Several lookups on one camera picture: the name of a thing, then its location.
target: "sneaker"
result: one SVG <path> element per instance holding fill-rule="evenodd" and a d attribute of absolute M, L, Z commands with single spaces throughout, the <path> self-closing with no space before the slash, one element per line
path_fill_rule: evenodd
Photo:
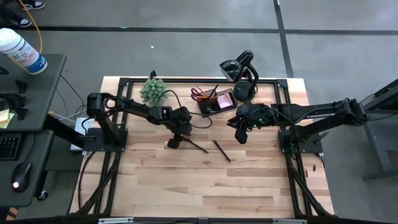
<path fill-rule="evenodd" d="M 24 5 L 27 10 L 42 9 L 45 6 L 44 3 L 38 1 L 31 1 L 29 3 L 24 3 Z"/>
<path fill-rule="evenodd" d="M 22 17 L 19 17 L 19 16 L 16 16 L 16 17 L 10 19 L 10 22 L 19 27 L 29 27 L 30 25 L 32 25 L 31 21 L 24 19 Z"/>

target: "white bottle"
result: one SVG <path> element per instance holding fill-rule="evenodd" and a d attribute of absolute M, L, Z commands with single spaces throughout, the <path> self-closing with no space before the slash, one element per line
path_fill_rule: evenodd
<path fill-rule="evenodd" d="M 32 75 L 47 68 L 47 60 L 12 29 L 0 29 L 0 52 Z"/>

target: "wooden tabletop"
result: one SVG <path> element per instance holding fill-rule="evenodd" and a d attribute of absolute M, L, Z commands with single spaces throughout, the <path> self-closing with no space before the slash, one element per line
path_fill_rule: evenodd
<path fill-rule="evenodd" d="M 101 92 L 116 95 L 119 78 L 104 77 Z M 303 79 L 288 78 L 287 81 L 291 102 L 308 105 Z M 190 89 L 197 85 L 203 90 L 215 86 L 214 83 L 168 83 L 167 87 L 177 93 L 182 105 L 198 113 L 197 103 L 190 98 Z M 234 83 L 220 84 L 218 91 L 233 86 Z M 135 83 L 132 91 L 132 99 L 140 103 L 141 88 L 142 83 Z M 273 86 L 258 84 L 258 93 L 252 102 L 276 103 Z M 164 105 L 178 108 L 173 94 L 169 94 Z M 169 149 L 166 143 L 173 134 L 168 129 L 130 114 L 127 119 L 129 138 L 119 166 L 112 216 L 294 217 L 285 157 L 280 153 L 277 140 L 279 127 L 254 129 L 248 133 L 248 142 L 241 145 L 234 138 L 235 129 L 226 125 L 235 112 L 231 110 L 212 116 L 211 128 L 193 129 L 190 139 L 207 149 L 209 154 L 187 142 L 181 142 L 178 149 Z M 208 120 L 200 116 L 194 116 L 191 122 L 197 126 L 208 124 Z M 217 150 L 213 139 L 219 142 L 232 163 Z M 82 203 L 98 185 L 103 157 L 104 153 L 96 153 L 87 165 L 82 181 Z M 322 162 L 312 154 L 304 154 L 303 164 L 308 173 L 308 188 L 324 208 L 333 213 Z M 313 171 L 313 165 L 316 165 L 316 171 Z M 304 211 L 302 192 L 298 186 L 297 189 Z M 76 210 L 77 191 L 70 212 Z"/>

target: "computer mouse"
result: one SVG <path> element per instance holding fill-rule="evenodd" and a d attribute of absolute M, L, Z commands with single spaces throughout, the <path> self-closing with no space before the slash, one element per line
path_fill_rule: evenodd
<path fill-rule="evenodd" d="M 30 162 L 23 162 L 15 167 L 11 177 L 11 187 L 15 192 L 21 193 L 28 188 L 31 168 Z"/>

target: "black keyboard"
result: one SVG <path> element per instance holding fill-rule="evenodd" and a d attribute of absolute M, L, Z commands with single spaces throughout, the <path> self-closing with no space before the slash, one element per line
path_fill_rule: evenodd
<path fill-rule="evenodd" d="M 0 133 L 0 161 L 18 159 L 22 147 L 22 133 Z"/>

